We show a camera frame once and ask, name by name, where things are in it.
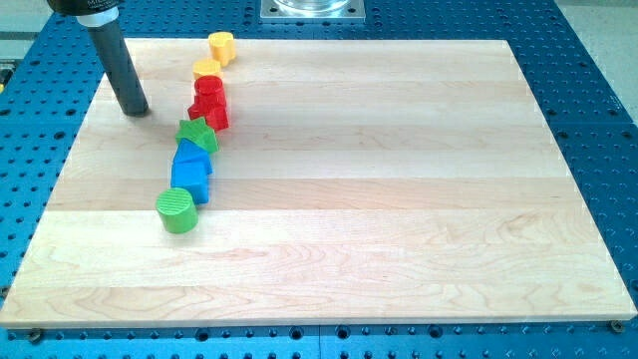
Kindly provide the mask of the black robot arm end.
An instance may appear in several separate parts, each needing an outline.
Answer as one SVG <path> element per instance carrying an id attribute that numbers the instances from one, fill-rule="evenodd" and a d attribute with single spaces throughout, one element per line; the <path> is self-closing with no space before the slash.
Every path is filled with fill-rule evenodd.
<path id="1" fill-rule="evenodd" d="M 117 8 L 121 0 L 47 0 L 49 7 L 67 16 L 87 16 Z"/>

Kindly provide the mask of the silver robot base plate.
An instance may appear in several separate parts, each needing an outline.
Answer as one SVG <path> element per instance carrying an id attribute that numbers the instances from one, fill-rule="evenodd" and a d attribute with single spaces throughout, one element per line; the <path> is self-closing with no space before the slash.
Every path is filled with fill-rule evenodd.
<path id="1" fill-rule="evenodd" d="M 259 12 L 262 20 L 279 22 L 366 18 L 364 0 L 261 0 Z"/>

